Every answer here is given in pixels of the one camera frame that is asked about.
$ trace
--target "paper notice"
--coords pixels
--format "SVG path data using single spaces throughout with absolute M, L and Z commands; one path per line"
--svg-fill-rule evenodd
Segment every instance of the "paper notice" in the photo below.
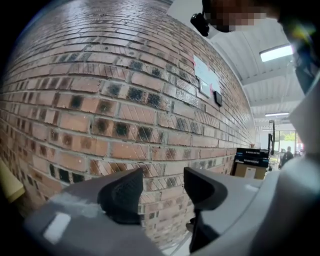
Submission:
M 245 170 L 245 178 L 254 179 L 256 175 L 256 168 L 247 167 Z
M 207 66 L 201 59 L 193 55 L 194 61 L 194 74 L 205 82 L 214 91 L 221 94 L 219 77 L 213 72 L 209 66 Z

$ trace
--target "ceiling light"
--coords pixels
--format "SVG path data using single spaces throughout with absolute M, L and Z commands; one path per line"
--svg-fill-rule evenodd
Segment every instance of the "ceiling light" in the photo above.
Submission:
M 266 117 L 286 116 L 286 115 L 289 115 L 289 112 L 279 112 L 279 113 L 265 114 Z
M 261 60 L 263 62 L 271 61 L 280 57 L 292 55 L 293 50 L 291 45 L 281 45 L 268 50 L 260 52 Z

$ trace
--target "black box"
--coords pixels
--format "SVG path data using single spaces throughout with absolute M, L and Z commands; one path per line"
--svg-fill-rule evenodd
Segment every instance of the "black box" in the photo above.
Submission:
M 269 158 L 269 151 L 266 149 L 242 148 L 236 149 L 236 154 L 243 157 L 251 158 Z
M 251 165 L 251 166 L 266 167 L 266 168 L 269 166 L 269 159 L 267 158 L 249 157 L 249 156 L 243 156 L 238 154 L 235 155 L 234 162 Z

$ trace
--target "white ceiling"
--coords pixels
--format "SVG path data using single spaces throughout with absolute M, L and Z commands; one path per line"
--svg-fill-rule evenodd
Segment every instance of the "white ceiling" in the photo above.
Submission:
M 168 14 L 194 29 L 190 17 L 202 11 L 202 0 L 175 0 Z M 276 20 L 264 19 L 245 31 L 218 33 L 209 43 L 222 55 L 242 84 L 257 130 L 269 127 L 265 114 L 292 112 L 304 94 L 292 65 L 292 56 L 262 62 L 260 52 L 288 44 Z M 286 117 L 275 118 L 278 130 Z

